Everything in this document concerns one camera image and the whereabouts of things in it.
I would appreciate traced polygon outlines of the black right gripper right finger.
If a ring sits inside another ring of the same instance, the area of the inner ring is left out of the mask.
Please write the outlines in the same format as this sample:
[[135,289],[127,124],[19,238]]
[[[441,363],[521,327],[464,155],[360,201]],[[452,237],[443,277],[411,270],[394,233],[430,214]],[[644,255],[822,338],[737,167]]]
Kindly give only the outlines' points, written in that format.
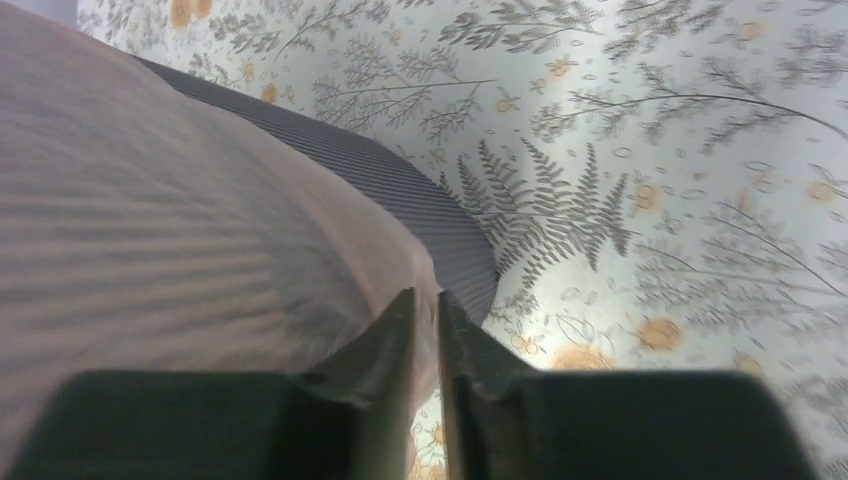
[[786,414],[754,376],[539,370],[439,297],[452,479],[811,479]]

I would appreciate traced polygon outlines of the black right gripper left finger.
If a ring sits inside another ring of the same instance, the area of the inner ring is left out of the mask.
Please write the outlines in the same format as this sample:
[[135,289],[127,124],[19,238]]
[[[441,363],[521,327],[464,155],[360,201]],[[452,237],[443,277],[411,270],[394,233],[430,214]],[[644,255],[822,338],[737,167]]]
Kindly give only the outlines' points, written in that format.
[[312,370],[100,370],[66,381],[11,479],[400,479],[415,294]]

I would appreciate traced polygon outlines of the grey slotted trash bin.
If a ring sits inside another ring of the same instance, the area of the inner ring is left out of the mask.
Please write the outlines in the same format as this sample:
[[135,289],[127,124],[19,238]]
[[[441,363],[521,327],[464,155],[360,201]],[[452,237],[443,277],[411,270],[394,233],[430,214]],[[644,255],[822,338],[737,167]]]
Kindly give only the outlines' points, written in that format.
[[374,140],[146,61],[181,93],[239,115],[333,171],[380,204],[428,248],[441,286],[477,325],[497,292],[493,247],[475,220],[412,163]]

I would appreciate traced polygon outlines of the pink plastic trash bag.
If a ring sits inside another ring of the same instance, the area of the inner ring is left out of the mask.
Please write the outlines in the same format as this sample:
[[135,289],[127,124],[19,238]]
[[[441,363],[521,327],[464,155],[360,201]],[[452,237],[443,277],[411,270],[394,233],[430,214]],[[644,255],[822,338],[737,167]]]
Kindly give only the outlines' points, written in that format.
[[131,56],[2,5],[3,466],[77,371],[305,371],[407,287],[418,408],[440,288],[399,220]]

